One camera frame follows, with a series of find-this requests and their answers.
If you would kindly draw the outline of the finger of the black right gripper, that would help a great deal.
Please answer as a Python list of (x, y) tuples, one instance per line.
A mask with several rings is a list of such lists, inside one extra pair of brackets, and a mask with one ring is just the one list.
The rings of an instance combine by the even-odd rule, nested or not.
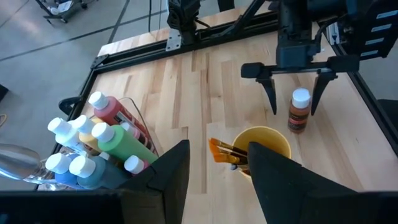
[(335, 72), (317, 72), (312, 94), (311, 115), (315, 114), (327, 84), (336, 78), (338, 78), (338, 76)]
[(274, 80), (271, 78), (265, 78), (265, 79), (257, 79), (256, 81), (260, 83), (265, 89), (273, 114), (277, 114), (277, 100), (276, 100)]

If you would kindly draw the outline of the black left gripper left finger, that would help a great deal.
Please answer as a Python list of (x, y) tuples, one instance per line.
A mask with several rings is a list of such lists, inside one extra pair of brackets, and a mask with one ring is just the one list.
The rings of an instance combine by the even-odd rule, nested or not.
[(0, 193), (0, 224), (181, 224), (190, 142), (181, 140), (114, 190)]

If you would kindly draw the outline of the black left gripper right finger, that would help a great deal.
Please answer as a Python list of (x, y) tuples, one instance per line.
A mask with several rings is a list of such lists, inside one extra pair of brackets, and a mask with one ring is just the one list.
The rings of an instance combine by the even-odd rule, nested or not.
[(398, 191), (357, 192), (258, 142), (248, 161), (267, 224), (398, 224)]

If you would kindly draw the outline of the large grey paint bottle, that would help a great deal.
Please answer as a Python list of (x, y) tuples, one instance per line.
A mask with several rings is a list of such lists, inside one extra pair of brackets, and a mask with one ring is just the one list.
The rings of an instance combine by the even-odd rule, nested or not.
[(69, 171), (76, 176), (84, 189), (116, 189), (127, 182), (131, 175), (100, 156), (78, 156), (69, 165)]

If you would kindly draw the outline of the large green paint bottle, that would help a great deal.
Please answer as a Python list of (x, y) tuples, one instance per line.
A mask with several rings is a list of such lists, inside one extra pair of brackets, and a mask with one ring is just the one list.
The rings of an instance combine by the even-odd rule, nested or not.
[(91, 135), (98, 140), (98, 147), (101, 151), (121, 161), (126, 161), (131, 156), (137, 156), (151, 164), (158, 159), (157, 155), (118, 124), (110, 126), (107, 123), (97, 123), (93, 126)]

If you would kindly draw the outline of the small pink paint bottle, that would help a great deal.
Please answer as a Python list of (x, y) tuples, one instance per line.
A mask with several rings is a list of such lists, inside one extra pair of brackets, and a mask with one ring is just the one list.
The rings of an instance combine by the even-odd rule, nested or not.
[(135, 128), (134, 126), (131, 126), (127, 122), (121, 123), (120, 126), (124, 130), (126, 130), (128, 133), (130, 133), (135, 139), (137, 139), (146, 148), (150, 149), (151, 151), (153, 151), (155, 149), (152, 142), (139, 129)]

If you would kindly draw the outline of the large blue-violet paint bottle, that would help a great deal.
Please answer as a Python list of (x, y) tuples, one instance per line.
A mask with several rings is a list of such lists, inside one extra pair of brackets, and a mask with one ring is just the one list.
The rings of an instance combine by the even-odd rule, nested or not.
[(69, 171), (69, 165), (78, 154), (65, 155), (56, 153), (51, 155), (45, 162), (46, 169), (55, 173), (55, 180), (59, 184), (66, 185), (76, 190), (83, 190), (77, 182), (77, 176)]

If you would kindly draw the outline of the large pink paint bottle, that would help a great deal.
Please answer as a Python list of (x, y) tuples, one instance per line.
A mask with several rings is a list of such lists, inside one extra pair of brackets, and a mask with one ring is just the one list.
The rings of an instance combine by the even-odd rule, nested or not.
[(151, 137), (145, 126), (115, 97), (106, 96), (102, 92), (96, 91), (90, 95), (88, 102), (94, 108), (94, 115), (100, 120), (109, 125), (127, 122), (142, 131), (151, 141)]

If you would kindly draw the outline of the yellow ribbed cup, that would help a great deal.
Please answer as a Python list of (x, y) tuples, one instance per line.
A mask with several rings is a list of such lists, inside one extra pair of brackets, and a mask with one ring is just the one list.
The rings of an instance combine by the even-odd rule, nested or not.
[(243, 150), (250, 150), (250, 143), (254, 142), (254, 165), (286, 164), (292, 160), (292, 150), (286, 137), (278, 130), (267, 126), (255, 126), (245, 129), (233, 141), (233, 146)]

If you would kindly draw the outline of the black control box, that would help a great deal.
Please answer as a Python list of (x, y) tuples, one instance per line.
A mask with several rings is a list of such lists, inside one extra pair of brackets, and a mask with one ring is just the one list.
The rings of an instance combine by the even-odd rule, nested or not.
[(398, 0), (359, 0), (370, 3), (357, 21), (336, 22), (326, 30), (334, 48), (361, 60), (386, 58), (398, 39)]

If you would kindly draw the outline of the clear plastic tray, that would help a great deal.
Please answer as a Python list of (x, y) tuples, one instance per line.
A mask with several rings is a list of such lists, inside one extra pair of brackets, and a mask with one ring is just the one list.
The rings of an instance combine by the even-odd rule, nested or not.
[[(120, 98), (120, 100), (121, 100), (121, 101), (122, 101), (122, 100), (130, 100), (130, 101), (131, 101), (131, 103), (132, 103), (133, 106), (135, 107), (135, 110), (137, 111), (138, 115), (140, 116), (139, 119), (140, 119), (141, 123), (145, 126), (146, 130), (148, 131), (148, 128), (147, 128), (147, 125), (146, 125), (146, 121), (145, 121), (144, 117), (142, 116), (141, 111), (140, 111), (139, 108), (136, 106), (134, 100), (133, 100), (132, 98), (128, 98), (128, 97)], [(56, 152), (60, 152), (60, 153), (65, 154), (65, 155), (75, 154), (75, 152), (74, 152), (73, 150), (71, 150), (70, 148), (61, 146), (61, 145), (59, 145), (59, 144), (57, 144), (57, 145), (55, 146), (55, 152), (54, 152), (54, 154), (55, 154)], [(36, 187), (36, 190), (41, 190), (41, 191), (45, 191), (45, 190), (46, 190), (46, 191), (59, 191), (59, 190), (74, 190), (74, 189), (71, 188), (71, 187), (68, 187), (68, 186), (66, 186), (66, 185), (59, 184), (59, 183), (45, 183), (45, 184), (40, 184), (40, 185), (38, 185), (38, 186)]]

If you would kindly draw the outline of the black table clamp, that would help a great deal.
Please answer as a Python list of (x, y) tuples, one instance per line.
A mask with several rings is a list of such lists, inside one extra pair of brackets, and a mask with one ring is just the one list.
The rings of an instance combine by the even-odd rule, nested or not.
[(80, 96), (74, 96), (70, 98), (65, 98), (60, 100), (58, 103), (59, 109), (66, 115), (70, 115), (76, 105), (78, 105), (82, 100)]

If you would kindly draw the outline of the white shade silver table lamp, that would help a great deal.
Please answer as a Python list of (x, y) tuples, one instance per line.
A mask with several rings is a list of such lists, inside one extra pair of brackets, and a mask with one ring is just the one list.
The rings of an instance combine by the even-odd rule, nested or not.
[(57, 183), (37, 152), (13, 144), (0, 143), (0, 175), (32, 184)]

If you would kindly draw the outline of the black equipment cart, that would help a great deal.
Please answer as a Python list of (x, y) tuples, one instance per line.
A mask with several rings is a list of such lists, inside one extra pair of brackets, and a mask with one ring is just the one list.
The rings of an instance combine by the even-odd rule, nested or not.
[(88, 3), (84, 0), (34, 0), (45, 12), (43, 18), (51, 24), (51, 20), (68, 22), (68, 18), (77, 10), (88, 9)]

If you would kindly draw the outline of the silver angle bracket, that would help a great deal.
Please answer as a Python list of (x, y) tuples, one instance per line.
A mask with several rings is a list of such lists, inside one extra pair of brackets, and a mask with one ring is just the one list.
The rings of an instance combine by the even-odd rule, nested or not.
[(181, 46), (182, 37), (180, 35), (180, 32), (176, 29), (170, 29), (165, 50), (167, 52), (170, 52), (179, 49)]

